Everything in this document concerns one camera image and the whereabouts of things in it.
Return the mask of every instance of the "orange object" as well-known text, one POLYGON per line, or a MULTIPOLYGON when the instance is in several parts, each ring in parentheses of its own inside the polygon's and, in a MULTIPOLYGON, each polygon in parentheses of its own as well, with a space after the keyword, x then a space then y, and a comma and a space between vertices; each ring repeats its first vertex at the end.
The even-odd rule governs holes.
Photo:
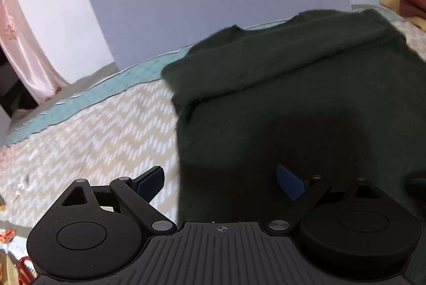
POLYGON ((0 232, 0 243, 1 244, 9 243, 14 236, 16 236, 16 229, 14 228, 8 229, 4 232, 0 232))
POLYGON ((31 261, 31 259, 28 256, 24 256, 16 264, 19 285, 29 285, 35 279, 31 271, 25 266, 25 261, 31 261))

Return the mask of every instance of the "pink curtain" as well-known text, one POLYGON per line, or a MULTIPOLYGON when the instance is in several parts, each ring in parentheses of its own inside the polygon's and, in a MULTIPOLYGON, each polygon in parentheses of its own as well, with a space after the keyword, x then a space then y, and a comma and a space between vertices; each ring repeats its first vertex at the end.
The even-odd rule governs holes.
POLYGON ((39 104, 68 85, 45 56, 18 0, 0 0, 0 45, 16 74, 39 104))

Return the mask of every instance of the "crosshair marking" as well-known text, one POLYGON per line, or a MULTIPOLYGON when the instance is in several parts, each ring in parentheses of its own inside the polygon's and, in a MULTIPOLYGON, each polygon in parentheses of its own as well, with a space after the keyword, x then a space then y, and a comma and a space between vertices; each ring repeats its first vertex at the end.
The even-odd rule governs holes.
POLYGON ((219 232, 223 233, 228 231, 228 228, 226 226, 219 226, 216 230, 218 230, 219 232))

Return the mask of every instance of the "yellow cloth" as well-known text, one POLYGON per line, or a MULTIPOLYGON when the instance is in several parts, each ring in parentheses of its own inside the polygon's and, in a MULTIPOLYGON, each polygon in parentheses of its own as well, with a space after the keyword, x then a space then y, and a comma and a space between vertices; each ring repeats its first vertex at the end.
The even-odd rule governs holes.
POLYGON ((0 251, 0 278, 4 285, 18 285, 18 270, 9 255, 0 251))
MULTIPOLYGON (((392 9, 397 14, 399 14, 400 0, 380 0, 379 3, 386 6, 387 8, 392 9)), ((415 26, 419 27, 421 30, 426 32, 426 20, 424 20, 423 18, 414 16, 414 17, 407 17, 406 19, 410 21, 412 24, 414 24, 415 26)))

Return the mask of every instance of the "red clip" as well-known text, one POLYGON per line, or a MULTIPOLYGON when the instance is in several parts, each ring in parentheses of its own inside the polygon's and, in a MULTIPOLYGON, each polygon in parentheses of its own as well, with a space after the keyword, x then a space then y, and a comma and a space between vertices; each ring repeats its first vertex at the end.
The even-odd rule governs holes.
POLYGON ((16 267, 18 268, 19 285, 29 285, 35 279, 31 271, 27 268, 27 266, 25 266, 25 261, 31 261, 31 259, 28 256, 24 256, 16 264, 16 267))

